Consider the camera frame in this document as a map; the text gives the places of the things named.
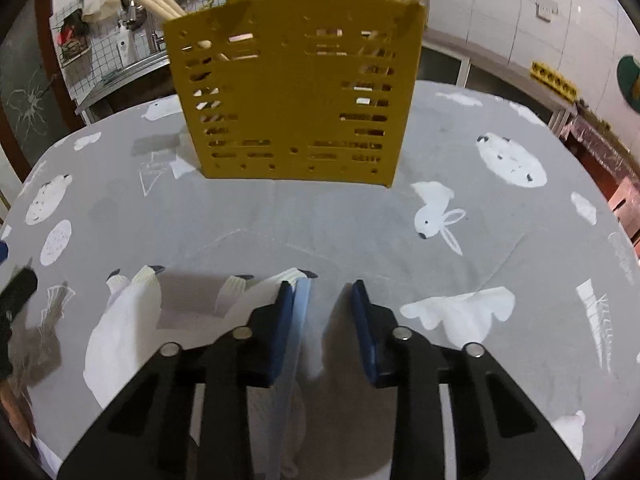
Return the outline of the person left hand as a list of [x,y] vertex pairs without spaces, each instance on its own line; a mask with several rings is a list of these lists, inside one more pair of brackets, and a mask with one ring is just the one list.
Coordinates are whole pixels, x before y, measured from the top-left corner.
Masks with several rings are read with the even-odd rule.
[[24,445],[32,446],[32,420],[29,414],[23,410],[21,402],[15,396],[9,381],[2,378],[0,382],[1,409],[6,415],[17,437]]

